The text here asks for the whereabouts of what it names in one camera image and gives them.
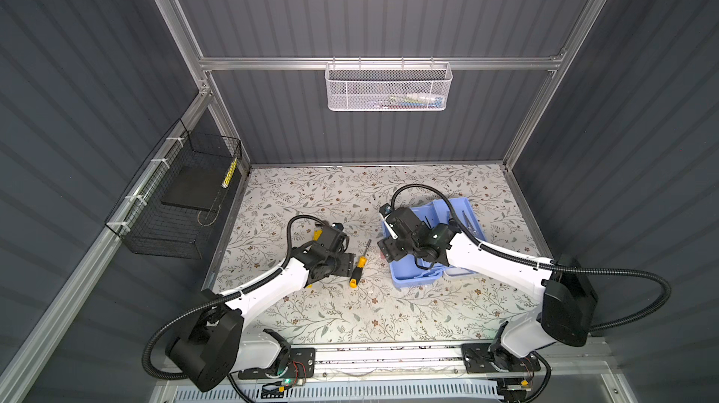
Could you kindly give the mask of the clear handled screwdriver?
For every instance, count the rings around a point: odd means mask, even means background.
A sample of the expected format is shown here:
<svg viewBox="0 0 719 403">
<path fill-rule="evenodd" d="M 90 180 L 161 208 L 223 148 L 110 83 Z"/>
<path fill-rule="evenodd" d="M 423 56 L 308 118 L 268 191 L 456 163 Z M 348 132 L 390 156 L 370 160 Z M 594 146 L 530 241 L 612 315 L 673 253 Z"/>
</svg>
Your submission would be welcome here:
<svg viewBox="0 0 719 403">
<path fill-rule="evenodd" d="M 464 216 L 465 226 L 472 232 L 475 237 L 479 237 L 480 232 L 477 230 L 477 227 L 475 227 L 475 224 L 468 216 L 468 213 L 466 211 L 463 211 L 462 215 Z"/>
</svg>

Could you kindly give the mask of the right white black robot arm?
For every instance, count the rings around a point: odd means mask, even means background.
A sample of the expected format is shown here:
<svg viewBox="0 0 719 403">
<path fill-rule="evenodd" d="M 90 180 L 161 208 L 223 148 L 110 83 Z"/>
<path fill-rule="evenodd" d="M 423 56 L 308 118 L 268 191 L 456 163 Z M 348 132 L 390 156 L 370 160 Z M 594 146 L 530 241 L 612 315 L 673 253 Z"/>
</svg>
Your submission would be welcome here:
<svg viewBox="0 0 719 403">
<path fill-rule="evenodd" d="M 431 228 L 407 207 L 380 208 L 389 235 L 378 242 L 388 262 L 412 256 L 428 266 L 462 268 L 509 285 L 536 306 L 503 322 L 481 354 L 501 371 L 513 371 L 522 360 L 554 343 L 586 344 L 597 306 L 597 294 L 585 277 L 548 270 L 548 258 L 533 257 L 473 240 L 459 225 L 439 223 Z"/>
</svg>

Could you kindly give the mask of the yellow black handled screwdriver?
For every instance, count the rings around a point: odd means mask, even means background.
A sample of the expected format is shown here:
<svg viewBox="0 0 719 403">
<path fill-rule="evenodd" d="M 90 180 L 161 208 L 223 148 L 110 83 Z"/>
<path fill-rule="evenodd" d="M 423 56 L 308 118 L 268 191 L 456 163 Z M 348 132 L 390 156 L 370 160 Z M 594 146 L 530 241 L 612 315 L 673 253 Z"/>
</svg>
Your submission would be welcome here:
<svg viewBox="0 0 719 403">
<path fill-rule="evenodd" d="M 360 284 L 363 270 L 368 262 L 367 254 L 368 254 L 368 251 L 369 251 L 371 245 L 372 245 L 372 240 L 369 239 L 367 241 L 367 243 L 365 244 L 362 255 L 357 260 L 357 264 L 355 265 L 355 267 L 351 273 L 350 280 L 349 280 L 349 286 L 352 289 L 356 289 Z"/>
</svg>

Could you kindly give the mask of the yellow pipe wrench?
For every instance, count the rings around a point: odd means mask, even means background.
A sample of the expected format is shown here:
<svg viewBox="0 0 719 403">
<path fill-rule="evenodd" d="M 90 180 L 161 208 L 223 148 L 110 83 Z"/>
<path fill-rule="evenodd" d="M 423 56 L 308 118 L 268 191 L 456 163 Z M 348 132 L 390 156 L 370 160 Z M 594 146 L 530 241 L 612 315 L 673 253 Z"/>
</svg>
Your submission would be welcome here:
<svg viewBox="0 0 719 403">
<path fill-rule="evenodd" d="M 318 249 L 318 240 L 320 239 L 321 235 L 321 229 L 315 230 L 312 241 L 305 249 L 305 256 L 308 260 L 308 279 L 306 283 L 307 287 L 311 287 L 312 284 L 318 280 L 316 278 L 316 276 L 318 275 L 318 268 L 323 264 L 323 256 L 321 254 L 321 251 Z"/>
</svg>

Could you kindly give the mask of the white blue tool box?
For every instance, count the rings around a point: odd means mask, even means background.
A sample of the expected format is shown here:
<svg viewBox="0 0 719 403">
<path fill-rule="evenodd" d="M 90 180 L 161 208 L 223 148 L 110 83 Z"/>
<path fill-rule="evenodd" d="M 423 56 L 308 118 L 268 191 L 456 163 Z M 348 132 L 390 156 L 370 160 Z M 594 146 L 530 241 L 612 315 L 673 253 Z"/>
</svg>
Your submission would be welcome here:
<svg viewBox="0 0 719 403">
<path fill-rule="evenodd" d="M 446 256 L 451 236 L 466 227 L 475 238 L 485 238 L 469 200 L 438 199 L 425 206 L 399 207 L 384 204 L 379 210 L 384 237 L 377 242 L 389 263 L 396 288 L 418 287 L 441 277 L 460 279 L 473 276 L 471 270 L 450 266 Z"/>
</svg>

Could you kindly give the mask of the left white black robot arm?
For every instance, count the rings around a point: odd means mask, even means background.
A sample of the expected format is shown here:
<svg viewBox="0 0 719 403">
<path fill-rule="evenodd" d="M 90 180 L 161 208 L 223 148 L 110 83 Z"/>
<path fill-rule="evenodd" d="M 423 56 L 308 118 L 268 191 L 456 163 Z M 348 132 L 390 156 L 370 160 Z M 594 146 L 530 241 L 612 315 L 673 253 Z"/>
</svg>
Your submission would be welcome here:
<svg viewBox="0 0 719 403">
<path fill-rule="evenodd" d="M 210 307 L 181 318 L 166 355 L 202 392 L 234 372 L 284 375 L 290 367 L 288 341 L 270 328 L 256 333 L 246 328 L 295 292 L 331 276 L 349 276 L 354 255 L 348 244 L 342 224 L 319 221 L 313 238 L 290 245 L 278 266 L 236 290 L 209 294 Z"/>
</svg>

